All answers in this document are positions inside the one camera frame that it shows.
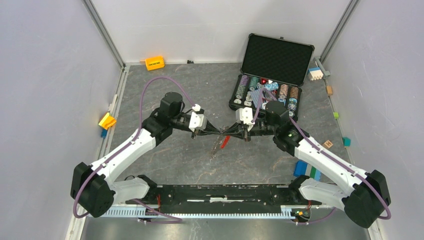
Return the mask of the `red handled keyring tool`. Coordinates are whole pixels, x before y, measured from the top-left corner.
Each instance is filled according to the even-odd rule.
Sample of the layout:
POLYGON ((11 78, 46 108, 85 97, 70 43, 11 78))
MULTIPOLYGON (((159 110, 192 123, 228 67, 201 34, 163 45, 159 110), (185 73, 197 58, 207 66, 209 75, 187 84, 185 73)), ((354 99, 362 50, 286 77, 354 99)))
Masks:
POLYGON ((230 128, 229 126, 224 126, 224 127, 220 128, 220 135, 218 135, 218 137, 215 140, 215 142, 214 142, 214 144, 212 146, 212 149, 210 151, 210 156, 211 156, 212 159, 216 157, 217 152, 219 151, 219 149, 221 148, 222 143, 225 140, 225 137, 226 136, 223 135, 223 132, 225 132, 229 128, 230 128))

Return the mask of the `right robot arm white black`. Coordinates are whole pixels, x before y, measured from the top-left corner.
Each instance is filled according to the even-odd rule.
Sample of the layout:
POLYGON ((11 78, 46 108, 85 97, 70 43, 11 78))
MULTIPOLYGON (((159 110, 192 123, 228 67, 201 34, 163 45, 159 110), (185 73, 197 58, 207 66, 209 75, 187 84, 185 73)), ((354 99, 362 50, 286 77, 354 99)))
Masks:
POLYGON ((391 219, 386 177, 378 170, 356 167, 319 144, 299 127, 282 102, 268 102, 261 119, 254 118, 250 107, 238 109, 235 116, 235 124, 223 131, 224 136, 247 142, 252 136, 273 136, 281 151, 310 164, 332 180, 333 183, 324 183, 306 175, 297 177, 288 191, 293 203, 307 200, 332 206, 366 229, 377 219, 391 219))

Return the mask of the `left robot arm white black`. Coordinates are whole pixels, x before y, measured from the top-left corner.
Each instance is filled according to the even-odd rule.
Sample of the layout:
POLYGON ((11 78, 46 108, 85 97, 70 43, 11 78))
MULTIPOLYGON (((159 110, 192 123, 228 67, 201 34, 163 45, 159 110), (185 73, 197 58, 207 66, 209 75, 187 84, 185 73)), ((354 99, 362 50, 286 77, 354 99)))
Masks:
POLYGON ((181 94, 166 93, 159 107, 126 141, 99 160, 91 164, 81 162, 74 168, 70 196, 74 199, 76 218, 87 215, 98 218, 112 205, 132 199, 153 203, 157 190, 143 178, 119 182, 116 179, 135 160, 167 139, 174 129, 189 132, 194 137, 220 135, 220 130, 207 120, 199 105, 190 112, 183 112, 184 106, 181 94))

